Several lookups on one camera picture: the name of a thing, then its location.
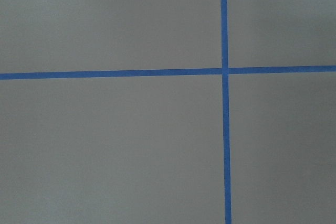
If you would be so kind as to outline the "blue tape line lengthwise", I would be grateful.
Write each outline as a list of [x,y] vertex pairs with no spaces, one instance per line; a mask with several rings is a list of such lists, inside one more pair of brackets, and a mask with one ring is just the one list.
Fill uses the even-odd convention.
[[230,177],[230,126],[229,126],[229,65],[227,0],[220,0],[222,45],[222,110],[224,151],[224,214],[225,222],[232,223],[232,196]]

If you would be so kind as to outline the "blue tape line crosswise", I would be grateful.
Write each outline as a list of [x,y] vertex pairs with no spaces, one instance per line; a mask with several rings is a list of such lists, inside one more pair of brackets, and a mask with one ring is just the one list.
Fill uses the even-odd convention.
[[226,74],[301,73],[301,72],[302,73],[335,72],[335,65],[332,65],[332,66],[228,67],[228,68],[196,68],[196,69],[22,72],[22,73],[2,73],[1,80],[202,76],[202,75],[223,75],[223,74],[226,75]]

